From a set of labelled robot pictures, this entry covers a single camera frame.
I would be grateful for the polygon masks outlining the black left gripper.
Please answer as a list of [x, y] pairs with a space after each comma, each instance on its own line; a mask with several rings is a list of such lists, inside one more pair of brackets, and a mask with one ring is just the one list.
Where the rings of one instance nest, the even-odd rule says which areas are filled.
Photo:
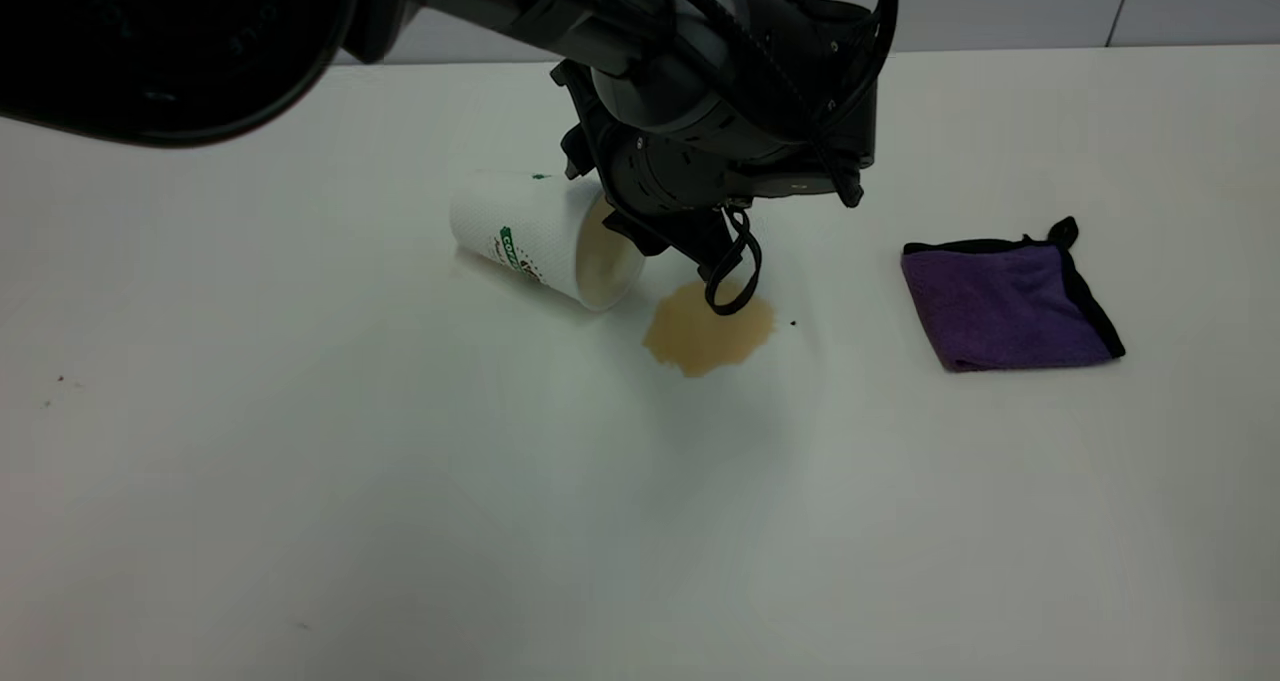
[[552, 79], [567, 90], [579, 116], [561, 140], [566, 178], [594, 172], [612, 204], [605, 229], [646, 259], [684, 253], [705, 283], [732, 271], [745, 250], [730, 238], [724, 207], [835, 192], [826, 166], [808, 151], [765, 166], [733, 163], [616, 120], [581, 63], [559, 61]]

